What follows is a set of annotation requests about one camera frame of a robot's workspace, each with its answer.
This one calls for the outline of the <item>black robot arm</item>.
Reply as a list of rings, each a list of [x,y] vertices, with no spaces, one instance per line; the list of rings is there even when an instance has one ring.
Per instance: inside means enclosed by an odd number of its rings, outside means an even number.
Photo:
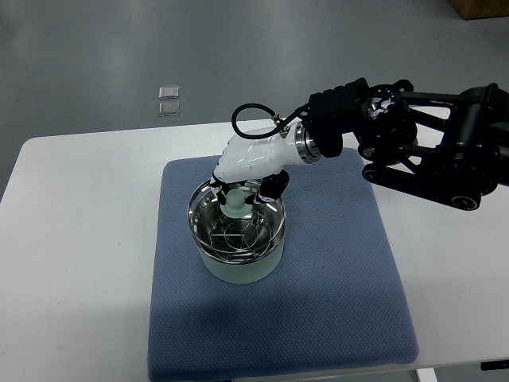
[[[301,117],[326,158],[353,134],[363,178],[388,189],[472,211],[508,184],[508,93],[495,83],[454,95],[359,78],[311,95]]]

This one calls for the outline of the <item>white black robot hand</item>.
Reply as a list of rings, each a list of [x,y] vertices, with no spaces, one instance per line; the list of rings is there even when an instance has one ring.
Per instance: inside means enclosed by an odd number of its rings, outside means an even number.
[[[309,133],[296,122],[284,134],[246,139],[237,134],[223,150],[210,180],[211,191],[221,205],[227,194],[247,181],[260,181],[258,192],[246,197],[248,205],[277,200],[289,183],[285,166],[303,166],[320,160],[321,153]]]

